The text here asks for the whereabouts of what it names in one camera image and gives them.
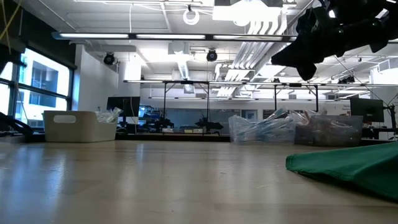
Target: security camera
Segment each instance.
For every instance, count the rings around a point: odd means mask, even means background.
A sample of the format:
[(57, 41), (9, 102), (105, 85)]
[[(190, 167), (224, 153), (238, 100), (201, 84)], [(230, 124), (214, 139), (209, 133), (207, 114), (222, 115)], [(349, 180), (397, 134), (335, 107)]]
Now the security camera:
[(209, 52), (207, 53), (207, 57), (206, 57), (208, 62), (214, 62), (217, 60), (217, 53), (216, 50), (214, 49), (210, 49)]
[(106, 56), (104, 58), (104, 63), (106, 65), (114, 65), (116, 63), (116, 59), (114, 57), (114, 53), (113, 52), (106, 53)]

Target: green fabric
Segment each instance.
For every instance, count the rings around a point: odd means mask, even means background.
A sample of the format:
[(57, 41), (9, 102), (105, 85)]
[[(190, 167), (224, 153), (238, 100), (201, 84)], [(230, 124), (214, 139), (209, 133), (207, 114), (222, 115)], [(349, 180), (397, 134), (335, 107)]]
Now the green fabric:
[(286, 169), (398, 202), (398, 142), (294, 154)]

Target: table surface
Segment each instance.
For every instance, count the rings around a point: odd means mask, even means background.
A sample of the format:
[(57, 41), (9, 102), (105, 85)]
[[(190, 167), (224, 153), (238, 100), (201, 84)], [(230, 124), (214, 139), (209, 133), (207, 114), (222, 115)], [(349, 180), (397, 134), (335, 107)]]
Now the table surface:
[(1, 223), (397, 223), (398, 205), (285, 169), (331, 148), (0, 143)]

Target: white storage bin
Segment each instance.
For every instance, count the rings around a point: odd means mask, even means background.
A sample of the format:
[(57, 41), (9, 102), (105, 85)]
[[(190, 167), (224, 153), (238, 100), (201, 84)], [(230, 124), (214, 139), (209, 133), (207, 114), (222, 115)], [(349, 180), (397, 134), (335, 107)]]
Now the white storage bin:
[(48, 142), (99, 142), (114, 140), (115, 123), (101, 123), (92, 111), (44, 111)]

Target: monitor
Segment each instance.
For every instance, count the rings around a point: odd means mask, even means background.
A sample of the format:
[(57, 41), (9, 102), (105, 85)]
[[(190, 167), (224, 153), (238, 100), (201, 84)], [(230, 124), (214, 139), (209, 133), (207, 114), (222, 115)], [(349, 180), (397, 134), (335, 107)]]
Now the monitor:
[(382, 100), (350, 98), (351, 115), (363, 116), (364, 122), (384, 122)]
[(119, 116), (138, 117), (139, 114), (139, 96), (123, 96), (123, 97), (108, 97), (107, 110), (113, 110), (115, 107), (123, 110)]

